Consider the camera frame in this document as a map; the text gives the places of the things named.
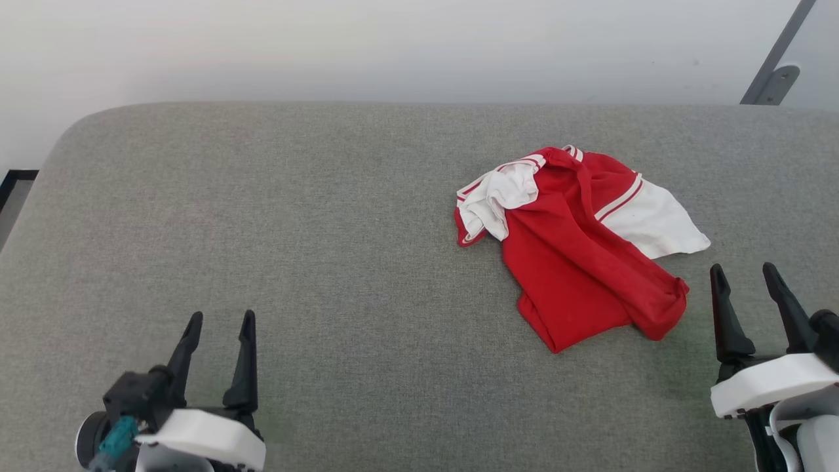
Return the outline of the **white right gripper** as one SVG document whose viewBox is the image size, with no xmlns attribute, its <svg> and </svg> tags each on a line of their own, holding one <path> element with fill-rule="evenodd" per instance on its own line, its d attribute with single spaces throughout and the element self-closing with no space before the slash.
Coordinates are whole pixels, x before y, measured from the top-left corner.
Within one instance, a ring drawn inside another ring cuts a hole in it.
<svg viewBox="0 0 839 472">
<path fill-rule="evenodd" d="M 726 364 L 755 355 L 757 349 L 743 332 L 732 305 L 731 287 L 722 266 L 712 265 L 709 276 L 717 361 Z M 838 382 L 836 371 L 812 353 L 817 334 L 777 267 L 765 262 L 763 276 L 784 325 L 788 355 L 744 368 L 714 385 L 711 406 L 719 418 L 738 416 Z"/>
</svg>

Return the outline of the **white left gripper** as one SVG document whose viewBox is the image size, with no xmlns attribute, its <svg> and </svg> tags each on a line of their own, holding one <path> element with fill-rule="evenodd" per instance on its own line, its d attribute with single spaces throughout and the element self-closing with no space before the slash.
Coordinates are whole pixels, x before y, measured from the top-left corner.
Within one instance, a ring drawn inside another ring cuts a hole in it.
<svg viewBox="0 0 839 472">
<path fill-rule="evenodd" d="M 134 416 L 146 428 L 136 437 L 137 466 L 146 470 L 262 471 L 267 446 L 256 427 L 258 400 L 256 315 L 244 313 L 239 356 L 219 407 L 189 406 L 185 399 L 191 357 L 200 343 L 203 313 L 196 311 L 167 364 L 168 392 L 139 395 Z"/>
</svg>

